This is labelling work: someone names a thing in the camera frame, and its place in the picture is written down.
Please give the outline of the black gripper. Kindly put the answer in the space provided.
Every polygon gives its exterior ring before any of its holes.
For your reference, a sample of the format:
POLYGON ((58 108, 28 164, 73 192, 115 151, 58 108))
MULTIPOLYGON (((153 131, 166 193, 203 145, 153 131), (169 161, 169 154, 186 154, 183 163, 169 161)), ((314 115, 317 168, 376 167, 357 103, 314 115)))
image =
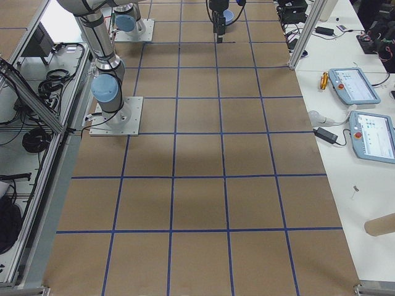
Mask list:
POLYGON ((223 12, 229 8, 229 0, 209 0, 209 9, 214 12, 214 34, 217 43, 222 43, 225 34, 223 12))

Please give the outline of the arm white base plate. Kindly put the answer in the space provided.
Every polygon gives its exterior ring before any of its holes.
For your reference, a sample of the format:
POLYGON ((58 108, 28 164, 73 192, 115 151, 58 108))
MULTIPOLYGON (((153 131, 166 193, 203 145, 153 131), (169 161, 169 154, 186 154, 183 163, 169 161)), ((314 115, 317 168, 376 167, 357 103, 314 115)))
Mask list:
POLYGON ((154 19, 148 18, 136 21, 133 17, 117 16, 115 19, 116 43, 150 43, 154 31, 154 19))
POLYGON ((123 107, 109 121, 112 115, 103 113, 93 118, 93 127, 90 128, 91 136, 137 136, 141 122, 143 109, 143 97, 124 97, 123 107))

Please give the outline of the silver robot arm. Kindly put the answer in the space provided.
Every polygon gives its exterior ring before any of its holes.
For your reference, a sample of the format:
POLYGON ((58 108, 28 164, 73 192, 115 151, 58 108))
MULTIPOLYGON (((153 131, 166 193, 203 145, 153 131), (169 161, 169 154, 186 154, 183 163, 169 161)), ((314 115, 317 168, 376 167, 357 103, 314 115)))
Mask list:
POLYGON ((98 76, 91 91, 101 107, 104 123, 116 125, 127 119, 130 111, 124 106, 122 94, 125 66, 115 53, 114 45, 102 14, 103 7, 115 12, 119 30, 141 35, 145 32, 138 1, 59 1, 60 6, 73 14, 81 33, 95 59, 98 76))
POLYGON ((115 25, 130 36, 138 36, 145 32, 145 25, 137 2, 131 2, 114 8, 115 25))

